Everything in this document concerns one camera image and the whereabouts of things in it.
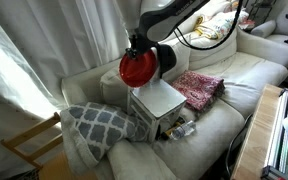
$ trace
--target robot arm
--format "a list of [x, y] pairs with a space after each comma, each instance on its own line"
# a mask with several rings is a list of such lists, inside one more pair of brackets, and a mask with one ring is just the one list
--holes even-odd
[[114, 0], [131, 48], [129, 57], [144, 54], [209, 0]]

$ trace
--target wooden chair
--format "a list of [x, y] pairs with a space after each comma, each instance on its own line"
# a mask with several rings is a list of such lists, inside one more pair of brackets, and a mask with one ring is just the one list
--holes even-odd
[[96, 180], [97, 177], [93, 171], [89, 171], [82, 176], [74, 175], [69, 168], [67, 157], [64, 151], [57, 154], [54, 158], [47, 161], [45, 164], [40, 164], [36, 161], [36, 159], [63, 142], [62, 134], [54, 137], [44, 146], [40, 147], [31, 154], [24, 153], [16, 148], [19, 145], [25, 143], [27, 140], [56, 125], [58, 122], [60, 122], [60, 116], [58, 113], [54, 113], [54, 116], [51, 118], [36, 124], [25, 132], [22, 132], [10, 139], [2, 139], [1, 144], [33, 165], [38, 170], [39, 180]]

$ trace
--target bottle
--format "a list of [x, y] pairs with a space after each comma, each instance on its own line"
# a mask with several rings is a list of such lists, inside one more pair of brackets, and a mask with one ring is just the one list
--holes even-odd
[[190, 135], [195, 130], [196, 130], [196, 124], [194, 123], [194, 121], [188, 121], [180, 125], [179, 127], [175, 128], [172, 131], [170, 138], [174, 140], [178, 140], [184, 136]]

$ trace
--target small object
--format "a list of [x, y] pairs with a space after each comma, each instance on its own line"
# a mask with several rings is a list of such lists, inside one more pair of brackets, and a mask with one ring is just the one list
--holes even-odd
[[184, 123], [185, 123], [185, 120], [182, 117], [179, 117], [178, 120], [174, 123], [174, 125], [170, 129], [168, 129], [167, 131], [161, 134], [161, 138], [163, 140], [170, 139], [171, 133], [174, 131], [174, 129], [176, 129], [177, 127], [181, 126]]
[[196, 130], [196, 124], [194, 121], [188, 121], [179, 127], [175, 128], [171, 135], [170, 139], [178, 140], [181, 139], [184, 136], [190, 135], [192, 132]]

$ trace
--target white curtain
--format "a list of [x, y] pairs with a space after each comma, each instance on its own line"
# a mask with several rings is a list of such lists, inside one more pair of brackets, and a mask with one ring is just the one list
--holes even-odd
[[[118, 59], [129, 44], [112, 0], [0, 0], [0, 25], [0, 140], [36, 124], [30, 113], [65, 108], [61, 79]], [[0, 179], [30, 168], [0, 145]]]
[[118, 59], [129, 43], [112, 0], [0, 0], [0, 24], [60, 109], [63, 77]]

